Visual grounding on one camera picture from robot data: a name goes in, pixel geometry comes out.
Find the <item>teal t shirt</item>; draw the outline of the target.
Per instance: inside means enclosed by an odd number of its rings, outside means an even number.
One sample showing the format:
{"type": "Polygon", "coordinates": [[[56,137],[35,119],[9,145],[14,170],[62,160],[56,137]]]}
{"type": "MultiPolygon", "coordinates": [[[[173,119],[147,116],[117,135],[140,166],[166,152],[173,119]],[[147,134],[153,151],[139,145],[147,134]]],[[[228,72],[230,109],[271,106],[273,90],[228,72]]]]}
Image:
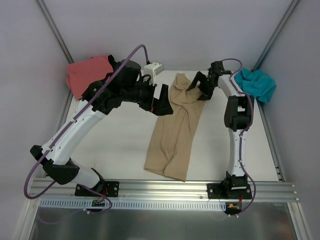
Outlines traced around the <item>teal t shirt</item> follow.
{"type": "Polygon", "coordinates": [[[253,96],[257,101],[268,104],[276,90],[276,83],[272,77],[262,70],[240,70],[234,77],[240,89],[253,96]]]}

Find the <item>beige t shirt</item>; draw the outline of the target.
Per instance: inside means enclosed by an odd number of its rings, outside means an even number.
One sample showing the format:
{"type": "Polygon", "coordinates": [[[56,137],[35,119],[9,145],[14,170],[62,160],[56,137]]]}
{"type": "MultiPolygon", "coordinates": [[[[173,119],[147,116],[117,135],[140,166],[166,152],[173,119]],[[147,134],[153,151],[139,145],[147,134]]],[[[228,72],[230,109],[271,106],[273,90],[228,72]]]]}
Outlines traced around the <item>beige t shirt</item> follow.
{"type": "Polygon", "coordinates": [[[159,116],[149,142],[144,170],[166,178],[186,181],[193,139],[205,106],[199,88],[187,90],[191,81],[178,73],[168,98],[172,115],[159,116]]]}

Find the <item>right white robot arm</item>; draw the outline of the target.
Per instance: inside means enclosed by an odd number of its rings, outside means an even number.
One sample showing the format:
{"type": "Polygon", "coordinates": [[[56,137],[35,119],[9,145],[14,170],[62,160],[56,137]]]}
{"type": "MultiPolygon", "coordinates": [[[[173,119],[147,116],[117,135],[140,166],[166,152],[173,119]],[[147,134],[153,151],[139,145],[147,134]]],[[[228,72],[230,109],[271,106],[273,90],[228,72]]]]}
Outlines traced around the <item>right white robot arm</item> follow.
{"type": "Polygon", "coordinates": [[[214,61],[208,74],[197,72],[187,89],[198,88],[200,101],[210,100],[215,88],[220,88],[227,98],[223,121],[230,137],[229,165],[224,180],[207,184],[209,199],[251,200],[256,192],[256,184],[245,168],[245,148],[247,134],[253,124],[254,98],[240,89],[234,75],[224,68],[222,60],[214,61]]]}

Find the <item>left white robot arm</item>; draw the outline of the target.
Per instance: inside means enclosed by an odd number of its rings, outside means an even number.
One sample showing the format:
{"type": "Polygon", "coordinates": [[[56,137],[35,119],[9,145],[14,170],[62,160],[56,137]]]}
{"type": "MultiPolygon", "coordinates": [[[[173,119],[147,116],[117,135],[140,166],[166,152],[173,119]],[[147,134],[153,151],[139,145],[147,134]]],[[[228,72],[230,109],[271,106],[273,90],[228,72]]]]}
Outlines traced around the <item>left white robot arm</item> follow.
{"type": "Polygon", "coordinates": [[[95,169],[73,160],[72,153],[90,130],[123,102],[136,103],[156,116],[173,114],[168,85],[163,84],[159,98],[154,97],[155,78],[163,71],[158,62],[144,67],[131,60],[117,62],[112,73],[88,86],[77,109],[54,137],[42,146],[34,145],[30,153],[55,183],[76,183],[82,196],[100,195],[106,190],[105,180],[95,169]]]}

